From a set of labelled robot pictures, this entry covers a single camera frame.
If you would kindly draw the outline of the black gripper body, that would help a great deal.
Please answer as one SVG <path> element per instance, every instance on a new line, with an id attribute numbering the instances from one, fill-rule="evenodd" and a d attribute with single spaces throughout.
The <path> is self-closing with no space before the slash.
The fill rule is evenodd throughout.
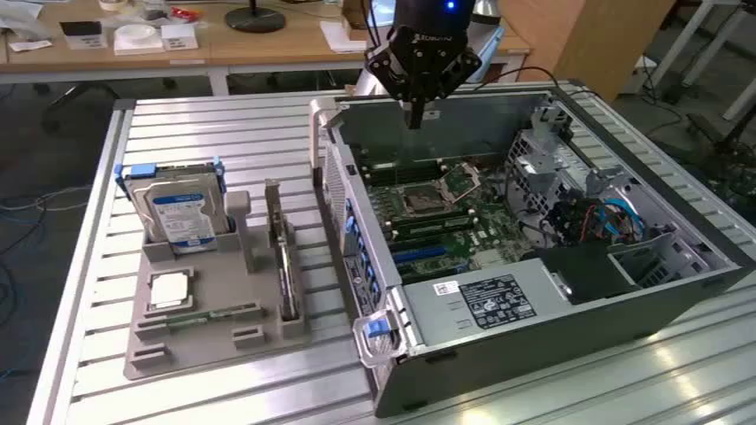
<path id="1" fill-rule="evenodd" d="M 398 1 L 388 49 L 402 66 L 451 62 L 468 48 L 474 1 Z"/>

